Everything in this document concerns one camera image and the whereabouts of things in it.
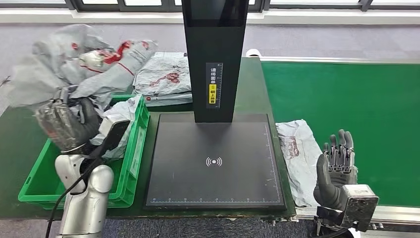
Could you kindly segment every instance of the wireless charging icon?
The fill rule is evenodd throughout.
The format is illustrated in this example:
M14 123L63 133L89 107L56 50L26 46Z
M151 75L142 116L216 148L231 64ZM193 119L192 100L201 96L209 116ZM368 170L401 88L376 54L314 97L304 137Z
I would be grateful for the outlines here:
M207 157L207 159L206 159L207 167L210 167L210 166L219 166L220 167L220 166L222 166L222 163L223 163L223 161L222 161L221 157L218 157L215 160L210 159L210 157Z

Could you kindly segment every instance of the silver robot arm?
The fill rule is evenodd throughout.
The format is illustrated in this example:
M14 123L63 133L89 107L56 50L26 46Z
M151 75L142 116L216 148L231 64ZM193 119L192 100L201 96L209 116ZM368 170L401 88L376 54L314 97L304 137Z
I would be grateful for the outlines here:
M64 213L56 238L102 237L114 173L110 167L102 164L101 156L118 145L128 124L129 121L115 123L103 144L89 156L60 155L56 158L55 170L64 187L66 190L73 187L66 195ZM84 172L89 173L87 179L75 184Z

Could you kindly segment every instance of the sticker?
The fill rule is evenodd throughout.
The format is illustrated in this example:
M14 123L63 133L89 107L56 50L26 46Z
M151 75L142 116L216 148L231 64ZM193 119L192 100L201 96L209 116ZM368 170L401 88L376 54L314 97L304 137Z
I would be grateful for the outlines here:
M216 104L216 84L209 84L209 104Z
M221 103L223 63L206 63L207 108L219 109Z
M137 135L136 143L140 143L140 140L142 139L142 134L143 134L143 131L139 129L139 134ZM133 155L133 161L131 162L131 166L130 166L130 173L134 178L137 178L137 175L139 174L142 151L143 151L143 148L141 146L136 146L136 149Z

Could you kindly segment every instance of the robotic hand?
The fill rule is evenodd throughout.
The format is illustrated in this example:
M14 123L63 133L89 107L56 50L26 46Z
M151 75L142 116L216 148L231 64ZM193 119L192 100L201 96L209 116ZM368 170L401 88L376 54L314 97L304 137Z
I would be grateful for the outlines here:
M338 137L337 146L335 135L330 136L331 146L324 144L316 165L318 178L314 197L321 205L315 217L318 236L321 226L339 230L341 234L352 227L365 232L378 203L378 197L368 185L357 184L358 170L354 166L354 144L350 132L339 130Z
M339 146L335 135L330 136L331 146L324 144L323 153L318 158L315 200L323 207L344 211L340 199L343 186L357 183L357 168L354 166L354 147L350 132L338 131Z

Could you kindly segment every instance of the black cable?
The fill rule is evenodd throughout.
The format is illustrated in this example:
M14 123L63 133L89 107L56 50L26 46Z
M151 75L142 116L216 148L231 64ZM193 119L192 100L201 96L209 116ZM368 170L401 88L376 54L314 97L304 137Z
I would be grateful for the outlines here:
M333 233L330 233L330 234L327 234L327 235L323 235L323 236L319 236L319 237L315 237L315 238L334 238L334 237L337 237L341 234L344 234L348 230L349 229L347 229L347 228L342 228L342 229L339 229L336 232L333 232Z
M51 215L50 215L50 219L48 219L48 226L47 226L47 232L45 233L45 238L49 238L50 237L50 232L51 232L51 225L53 224L54 221L54 214L55 211L57 210L57 207L59 206L61 200L83 179L85 179L87 176L89 176L91 174L91 172L93 171L93 169L95 169L98 165L98 161L100 161L100 158L96 158L94 159L94 161L86 168L86 171L66 190L64 191L64 193L58 198L57 202L55 202L55 206L54 208L51 210Z

